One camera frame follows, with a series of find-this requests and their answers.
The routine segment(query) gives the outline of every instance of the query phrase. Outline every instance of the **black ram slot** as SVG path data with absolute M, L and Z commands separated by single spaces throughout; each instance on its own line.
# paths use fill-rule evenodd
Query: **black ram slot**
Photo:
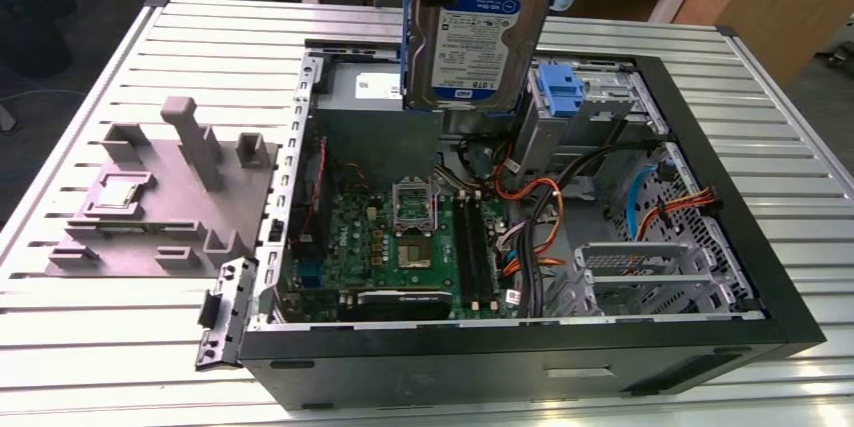
M 468 245 L 471 255 L 471 267 L 476 281 L 477 300 L 480 305 L 487 305 L 495 300 L 492 293 L 492 272 L 489 262 L 485 257 L 485 228 L 483 217 L 480 216 L 480 203 L 468 202 L 465 206 L 468 213 Z
M 453 201 L 453 246 L 456 247 L 456 269 L 459 271 L 459 291 L 461 303 L 468 306 L 477 300 L 473 270 L 471 268 L 471 245 L 468 245 L 468 222 L 465 220 L 467 201 Z

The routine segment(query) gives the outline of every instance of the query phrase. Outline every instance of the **blue drive bracket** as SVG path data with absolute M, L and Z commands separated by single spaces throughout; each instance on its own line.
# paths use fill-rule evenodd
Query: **blue drive bracket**
M 548 99 L 548 112 L 555 117 L 572 117 L 584 102 L 584 84 L 568 65 L 539 66 L 539 88 Z

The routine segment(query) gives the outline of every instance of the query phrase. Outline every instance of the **metal table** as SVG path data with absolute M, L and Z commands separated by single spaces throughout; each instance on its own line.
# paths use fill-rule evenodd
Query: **metal table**
M 220 140 L 244 130 L 283 139 L 304 40 L 396 42 L 399 11 L 150 1 L 0 234 L 0 415 L 9 416 L 0 423 L 847 425 L 854 183 L 739 39 L 710 27 L 552 19 L 540 47 L 662 57 L 823 326 L 826 344 L 671 397 L 412 410 L 285 412 L 245 370 L 193 372 L 195 320 L 211 280 L 42 275 L 49 246 L 105 158 L 96 141 L 110 121 L 141 123 L 148 137 L 173 136 L 158 116 L 166 95 L 195 97 L 197 119 L 215 125 Z M 571 424 L 559 420 L 569 418 Z

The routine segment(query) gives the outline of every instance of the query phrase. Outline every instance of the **chip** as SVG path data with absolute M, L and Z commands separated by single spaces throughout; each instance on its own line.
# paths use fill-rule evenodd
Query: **chip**
M 397 241 L 397 266 L 401 269 L 429 269 L 432 243 L 429 237 L 403 236 Z

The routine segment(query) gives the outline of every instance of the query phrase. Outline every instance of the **motherboard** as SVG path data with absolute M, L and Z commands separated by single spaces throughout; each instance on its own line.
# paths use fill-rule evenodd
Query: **motherboard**
M 395 220 L 431 215 L 432 230 L 396 229 Z M 492 197 L 456 194 L 343 193 L 333 199 L 329 242 L 323 261 L 297 260 L 301 288 L 292 321 L 348 319 L 360 299 L 420 305 L 444 304 L 448 318 L 505 315 L 497 302 L 495 253 L 488 247 L 505 230 L 504 207 Z M 389 320 L 373 318 L 367 320 Z

